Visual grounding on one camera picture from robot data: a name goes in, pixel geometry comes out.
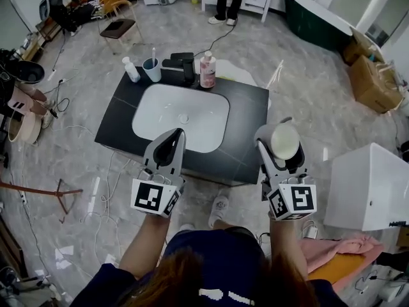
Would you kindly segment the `open brown cardboard box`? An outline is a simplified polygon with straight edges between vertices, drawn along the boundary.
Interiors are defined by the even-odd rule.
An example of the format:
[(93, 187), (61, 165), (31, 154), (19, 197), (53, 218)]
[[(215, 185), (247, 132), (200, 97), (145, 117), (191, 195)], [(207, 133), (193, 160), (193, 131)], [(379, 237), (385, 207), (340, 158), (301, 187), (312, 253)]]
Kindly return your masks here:
[(348, 66), (352, 66), (361, 56), (374, 62), (384, 62), (380, 48), (366, 35), (351, 27), (351, 40), (344, 48), (342, 57)]

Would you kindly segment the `small white bottle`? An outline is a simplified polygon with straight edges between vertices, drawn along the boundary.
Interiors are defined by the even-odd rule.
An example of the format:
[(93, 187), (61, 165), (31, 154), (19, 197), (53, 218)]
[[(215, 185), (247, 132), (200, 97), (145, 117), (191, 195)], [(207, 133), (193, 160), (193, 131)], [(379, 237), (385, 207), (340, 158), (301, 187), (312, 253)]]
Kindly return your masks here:
[(130, 58), (127, 56), (124, 57), (122, 59), (122, 63), (124, 64), (125, 71), (128, 74), (130, 80), (133, 83), (137, 83), (140, 80), (141, 76), (139, 72), (137, 71), (135, 65), (131, 62)]

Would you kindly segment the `person's right forearm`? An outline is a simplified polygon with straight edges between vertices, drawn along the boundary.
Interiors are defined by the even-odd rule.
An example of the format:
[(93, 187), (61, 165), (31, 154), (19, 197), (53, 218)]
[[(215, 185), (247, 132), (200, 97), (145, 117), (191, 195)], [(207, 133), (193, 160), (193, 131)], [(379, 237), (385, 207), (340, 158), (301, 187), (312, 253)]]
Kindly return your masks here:
[(298, 241), (296, 221), (270, 219), (271, 254), (285, 256), (303, 279), (308, 279), (307, 262)]

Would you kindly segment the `white sink basin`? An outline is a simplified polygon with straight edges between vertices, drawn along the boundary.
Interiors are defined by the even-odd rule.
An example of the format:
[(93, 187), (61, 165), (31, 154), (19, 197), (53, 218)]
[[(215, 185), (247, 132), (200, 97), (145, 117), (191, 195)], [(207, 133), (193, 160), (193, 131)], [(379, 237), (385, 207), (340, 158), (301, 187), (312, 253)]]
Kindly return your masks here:
[(229, 102), (222, 95), (157, 83), (143, 93), (132, 130), (138, 137), (153, 141), (181, 128), (187, 150), (210, 153), (222, 143), (228, 114)]

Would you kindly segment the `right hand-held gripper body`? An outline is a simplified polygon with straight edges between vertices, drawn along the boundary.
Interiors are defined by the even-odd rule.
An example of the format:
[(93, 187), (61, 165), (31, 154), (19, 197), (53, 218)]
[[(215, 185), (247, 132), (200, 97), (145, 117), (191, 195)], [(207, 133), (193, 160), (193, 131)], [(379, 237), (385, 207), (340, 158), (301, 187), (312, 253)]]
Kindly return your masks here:
[(299, 220), (317, 211), (315, 179), (307, 174), (290, 177), (276, 184), (262, 182), (262, 200), (269, 202), (269, 218)]

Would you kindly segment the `white rectangular cabinet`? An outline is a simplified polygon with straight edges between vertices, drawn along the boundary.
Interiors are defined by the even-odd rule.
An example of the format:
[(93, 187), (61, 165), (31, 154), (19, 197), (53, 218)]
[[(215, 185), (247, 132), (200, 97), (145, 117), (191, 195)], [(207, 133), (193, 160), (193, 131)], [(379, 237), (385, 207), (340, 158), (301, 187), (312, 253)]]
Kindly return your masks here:
[(323, 224), (363, 232), (409, 225), (409, 164), (376, 143), (336, 157)]

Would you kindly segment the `dark green bathtub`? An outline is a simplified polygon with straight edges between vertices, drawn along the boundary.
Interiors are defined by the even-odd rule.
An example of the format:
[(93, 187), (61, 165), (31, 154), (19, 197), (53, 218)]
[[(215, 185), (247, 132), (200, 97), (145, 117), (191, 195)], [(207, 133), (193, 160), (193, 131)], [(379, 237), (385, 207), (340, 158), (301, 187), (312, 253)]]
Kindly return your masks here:
[(344, 49), (352, 39), (350, 25), (313, 0), (284, 0), (286, 20), (299, 38), (330, 51)]

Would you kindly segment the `person's left forearm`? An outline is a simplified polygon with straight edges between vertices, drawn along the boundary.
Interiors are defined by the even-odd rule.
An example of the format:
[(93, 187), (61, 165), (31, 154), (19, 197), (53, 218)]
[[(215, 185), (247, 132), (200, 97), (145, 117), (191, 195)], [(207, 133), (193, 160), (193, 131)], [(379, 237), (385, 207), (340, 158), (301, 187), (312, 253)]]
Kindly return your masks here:
[(125, 251), (119, 269), (139, 280), (153, 271), (160, 258), (170, 219), (146, 214), (144, 221)]

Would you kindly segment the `blue cup with toothbrush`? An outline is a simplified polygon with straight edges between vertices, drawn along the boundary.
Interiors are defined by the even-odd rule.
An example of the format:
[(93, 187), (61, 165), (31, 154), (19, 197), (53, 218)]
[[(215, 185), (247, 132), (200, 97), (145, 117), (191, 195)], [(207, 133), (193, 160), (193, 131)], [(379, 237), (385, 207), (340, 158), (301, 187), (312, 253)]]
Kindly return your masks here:
[(161, 80), (161, 68), (157, 58), (146, 59), (142, 68), (153, 83), (158, 83)]

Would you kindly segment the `wooden chair with dark seat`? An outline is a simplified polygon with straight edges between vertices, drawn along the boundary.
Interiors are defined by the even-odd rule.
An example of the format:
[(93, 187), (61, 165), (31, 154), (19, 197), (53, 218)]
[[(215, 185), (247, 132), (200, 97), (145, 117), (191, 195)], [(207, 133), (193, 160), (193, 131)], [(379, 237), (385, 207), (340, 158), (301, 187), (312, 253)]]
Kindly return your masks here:
[(108, 25), (98, 30), (110, 52), (120, 55), (131, 49), (134, 45), (144, 45), (133, 4), (128, 0), (120, 0), (112, 5), (114, 15), (109, 19)]

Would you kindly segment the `pink soap bottle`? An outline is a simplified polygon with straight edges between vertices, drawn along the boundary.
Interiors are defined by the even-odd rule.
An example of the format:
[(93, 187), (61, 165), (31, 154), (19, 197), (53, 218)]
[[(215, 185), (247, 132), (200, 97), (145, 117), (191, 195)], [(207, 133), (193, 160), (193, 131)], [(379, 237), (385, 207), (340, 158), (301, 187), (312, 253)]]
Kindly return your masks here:
[(200, 85), (204, 89), (213, 88), (216, 78), (216, 59), (211, 51), (206, 51), (199, 61)]

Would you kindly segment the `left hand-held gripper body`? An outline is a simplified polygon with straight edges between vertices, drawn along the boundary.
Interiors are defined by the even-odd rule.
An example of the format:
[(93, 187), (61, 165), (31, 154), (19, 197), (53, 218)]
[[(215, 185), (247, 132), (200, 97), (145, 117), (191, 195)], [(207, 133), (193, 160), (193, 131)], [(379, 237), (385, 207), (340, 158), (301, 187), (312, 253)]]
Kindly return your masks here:
[(146, 214), (169, 218), (181, 198), (185, 180), (180, 172), (153, 173), (143, 168), (132, 181), (130, 207)]

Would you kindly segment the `black-topped wooden vanity cabinet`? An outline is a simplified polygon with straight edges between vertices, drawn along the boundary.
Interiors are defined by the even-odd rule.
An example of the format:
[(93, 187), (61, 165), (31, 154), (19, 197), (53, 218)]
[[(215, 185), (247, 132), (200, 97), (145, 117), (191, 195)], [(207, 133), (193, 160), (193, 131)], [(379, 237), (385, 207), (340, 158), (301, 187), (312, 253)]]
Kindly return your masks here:
[[(138, 137), (131, 124), (143, 93), (152, 81), (141, 67), (137, 70), (141, 75), (137, 83), (133, 83), (127, 74), (121, 78), (102, 118), (95, 142), (128, 153), (140, 161), (149, 141)], [(210, 153), (186, 150), (183, 175), (230, 186), (256, 184), (259, 153), (254, 146), (254, 135), (267, 121), (268, 90), (217, 79), (210, 93), (220, 94), (230, 103), (224, 139), (220, 147)]]

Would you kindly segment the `black and white striped pillow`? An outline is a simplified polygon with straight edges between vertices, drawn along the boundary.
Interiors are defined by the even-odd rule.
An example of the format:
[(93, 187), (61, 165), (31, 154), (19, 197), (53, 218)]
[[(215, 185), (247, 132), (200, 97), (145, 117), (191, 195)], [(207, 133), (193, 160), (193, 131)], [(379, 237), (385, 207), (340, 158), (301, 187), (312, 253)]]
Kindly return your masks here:
[(100, 0), (92, 0), (88, 4), (92, 7), (91, 19), (103, 19), (105, 17), (104, 3)]

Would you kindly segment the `white round cup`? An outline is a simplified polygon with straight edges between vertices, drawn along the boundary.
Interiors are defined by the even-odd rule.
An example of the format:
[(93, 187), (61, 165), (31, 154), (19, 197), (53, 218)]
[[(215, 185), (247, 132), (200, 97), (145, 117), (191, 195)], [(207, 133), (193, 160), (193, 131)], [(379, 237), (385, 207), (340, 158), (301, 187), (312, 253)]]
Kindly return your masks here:
[(300, 136), (287, 117), (277, 124), (265, 124), (255, 133), (254, 140), (266, 144), (270, 153), (277, 159), (289, 160), (295, 156), (300, 145)]

